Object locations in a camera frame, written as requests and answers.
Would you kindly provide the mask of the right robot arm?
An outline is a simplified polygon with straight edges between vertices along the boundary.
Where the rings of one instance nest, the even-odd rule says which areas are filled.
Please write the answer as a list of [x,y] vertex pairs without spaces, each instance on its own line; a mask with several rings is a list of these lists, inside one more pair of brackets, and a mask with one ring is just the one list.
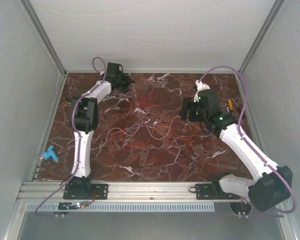
[[292,196],[291,169],[286,165],[279,166],[256,146],[233,114],[221,109],[214,90],[203,89],[194,97],[185,97],[179,115],[183,121],[204,123],[209,132],[230,147],[252,177],[221,175],[211,186],[215,198],[236,195],[265,212]]

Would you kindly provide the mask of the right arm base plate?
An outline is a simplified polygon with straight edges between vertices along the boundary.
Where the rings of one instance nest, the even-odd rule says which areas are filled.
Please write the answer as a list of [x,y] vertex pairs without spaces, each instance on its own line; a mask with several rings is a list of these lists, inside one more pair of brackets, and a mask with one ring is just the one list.
[[241,198],[233,193],[224,192],[218,182],[195,184],[194,187],[197,200],[239,200]]

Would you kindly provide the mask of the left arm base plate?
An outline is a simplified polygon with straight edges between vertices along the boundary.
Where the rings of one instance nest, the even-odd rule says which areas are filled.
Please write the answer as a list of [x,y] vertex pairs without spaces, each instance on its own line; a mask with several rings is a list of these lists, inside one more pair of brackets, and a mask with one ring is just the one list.
[[107,200],[109,185],[105,183],[92,183],[88,186],[75,186],[67,184],[63,192],[64,200]]

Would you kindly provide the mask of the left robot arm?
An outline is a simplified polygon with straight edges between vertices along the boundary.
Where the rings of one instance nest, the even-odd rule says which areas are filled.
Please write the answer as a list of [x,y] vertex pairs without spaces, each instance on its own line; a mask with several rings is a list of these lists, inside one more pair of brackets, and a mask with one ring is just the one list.
[[87,179],[91,174],[90,154],[94,131],[99,124],[98,104],[106,96],[118,90],[122,94],[130,91],[134,81],[124,74],[119,63],[109,62],[91,89],[71,99],[70,124],[73,129],[75,149],[70,180]]

